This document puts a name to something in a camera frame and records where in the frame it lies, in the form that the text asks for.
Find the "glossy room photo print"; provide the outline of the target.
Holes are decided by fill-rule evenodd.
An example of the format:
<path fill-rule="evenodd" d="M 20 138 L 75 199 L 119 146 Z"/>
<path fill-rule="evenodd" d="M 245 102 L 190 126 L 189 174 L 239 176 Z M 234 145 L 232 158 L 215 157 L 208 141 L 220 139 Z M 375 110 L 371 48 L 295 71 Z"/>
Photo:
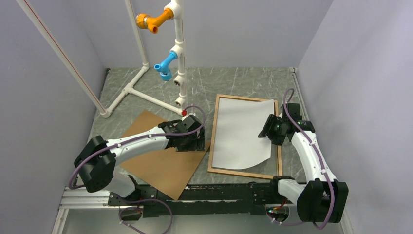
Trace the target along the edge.
<path fill-rule="evenodd" d="M 274 100 L 219 98 L 212 167 L 243 170 L 271 158 L 272 143 L 259 134 L 275 111 Z"/>

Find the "brown backing board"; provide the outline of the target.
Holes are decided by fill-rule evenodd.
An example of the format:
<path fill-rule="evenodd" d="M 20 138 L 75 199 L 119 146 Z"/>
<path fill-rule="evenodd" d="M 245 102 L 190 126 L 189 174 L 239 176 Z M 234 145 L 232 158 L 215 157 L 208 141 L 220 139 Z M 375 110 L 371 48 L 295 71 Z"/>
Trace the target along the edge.
<path fill-rule="evenodd" d="M 131 137 L 157 127 L 165 119 L 144 110 L 131 124 L 122 137 Z M 117 159 L 118 165 L 133 176 L 177 200 L 188 184 L 210 143 L 206 141 L 204 151 L 177 152 L 175 148 L 147 152 L 130 157 L 124 162 Z"/>

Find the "wooden picture frame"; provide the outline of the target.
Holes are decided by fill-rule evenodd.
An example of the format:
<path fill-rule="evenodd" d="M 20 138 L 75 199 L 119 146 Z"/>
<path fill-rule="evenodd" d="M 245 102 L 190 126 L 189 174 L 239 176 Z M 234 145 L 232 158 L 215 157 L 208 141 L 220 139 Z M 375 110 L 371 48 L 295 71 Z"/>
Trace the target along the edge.
<path fill-rule="evenodd" d="M 267 99 L 262 98 L 248 98 L 248 97 L 240 97 L 240 96 L 233 96 L 233 95 L 223 95 L 218 94 L 216 96 L 216 104 L 215 104 L 215 111 L 214 111 L 214 120 L 212 125 L 212 135 L 211 135 L 211 145 L 210 145 L 210 153 L 208 159 L 208 166 L 207 171 L 209 173 L 216 173 L 216 174 L 224 174 L 230 176 L 243 176 L 243 177 L 251 177 L 251 178 L 258 178 L 258 179 L 271 179 L 273 176 L 280 176 L 282 175 L 282 153 L 281 147 L 275 146 L 272 144 L 272 151 L 271 151 L 271 158 L 248 169 L 243 170 L 230 170 L 230 169 L 222 169 L 222 168 L 214 168 L 212 167 L 212 159 L 213 159 L 213 149 L 214 149 L 214 136 L 215 136 L 215 125 L 217 123 L 218 117 L 218 105 L 219 105 L 219 98 L 233 98 L 233 99 L 240 99 L 240 100 L 248 100 L 248 101 L 265 101 Z M 275 104 L 275 111 L 274 114 L 278 115 L 278 102 L 274 100 Z"/>

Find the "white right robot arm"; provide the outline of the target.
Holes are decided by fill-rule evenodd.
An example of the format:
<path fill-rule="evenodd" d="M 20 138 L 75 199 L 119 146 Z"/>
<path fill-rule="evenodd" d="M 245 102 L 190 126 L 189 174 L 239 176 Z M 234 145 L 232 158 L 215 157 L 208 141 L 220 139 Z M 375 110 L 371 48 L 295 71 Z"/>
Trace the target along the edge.
<path fill-rule="evenodd" d="M 297 207 L 302 222 L 339 223 L 342 219 L 349 188 L 329 169 L 317 143 L 311 121 L 303 120 L 300 105 L 287 103 L 282 116 L 270 114 L 258 134 L 272 144 L 281 146 L 288 139 L 296 149 L 306 176 L 306 184 L 299 184 L 291 176 L 274 176 L 268 189 L 269 198 L 281 202 L 284 198 Z"/>

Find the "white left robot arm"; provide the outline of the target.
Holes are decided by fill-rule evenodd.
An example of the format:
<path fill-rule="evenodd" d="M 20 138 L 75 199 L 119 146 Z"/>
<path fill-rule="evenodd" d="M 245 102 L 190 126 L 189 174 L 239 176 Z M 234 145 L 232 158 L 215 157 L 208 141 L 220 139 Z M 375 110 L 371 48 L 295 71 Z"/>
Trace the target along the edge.
<path fill-rule="evenodd" d="M 175 148 L 177 151 L 197 151 L 205 145 L 202 138 L 205 120 L 195 115 L 166 121 L 132 136 L 104 140 L 93 137 L 74 161 L 75 170 L 69 179 L 69 188 L 76 176 L 89 193 L 108 190 L 121 197 L 125 203 L 135 204 L 140 198 L 137 183 L 131 176 L 118 174 L 116 166 L 145 153 Z"/>

